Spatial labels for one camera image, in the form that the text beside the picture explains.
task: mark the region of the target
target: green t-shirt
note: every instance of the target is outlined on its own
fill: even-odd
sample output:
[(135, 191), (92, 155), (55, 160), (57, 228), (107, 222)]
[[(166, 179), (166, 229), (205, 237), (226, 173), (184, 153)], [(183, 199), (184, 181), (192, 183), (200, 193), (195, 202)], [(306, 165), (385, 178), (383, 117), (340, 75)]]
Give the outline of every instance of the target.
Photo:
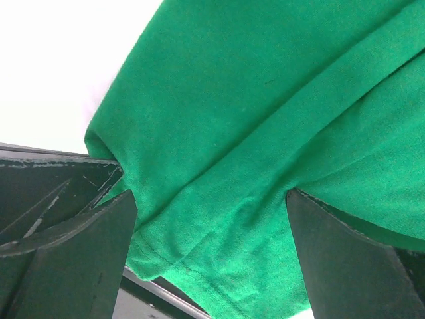
[(129, 267), (213, 318), (287, 318), (287, 190), (425, 238), (424, 48), (424, 0), (165, 0), (86, 135), (137, 200)]

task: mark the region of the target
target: white wall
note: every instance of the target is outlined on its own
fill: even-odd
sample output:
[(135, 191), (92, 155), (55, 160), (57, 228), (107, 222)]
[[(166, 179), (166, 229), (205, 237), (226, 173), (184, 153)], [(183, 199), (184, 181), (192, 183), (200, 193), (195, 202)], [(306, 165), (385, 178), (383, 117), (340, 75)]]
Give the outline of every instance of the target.
[(0, 142), (86, 153), (88, 121), (160, 2), (0, 1)]

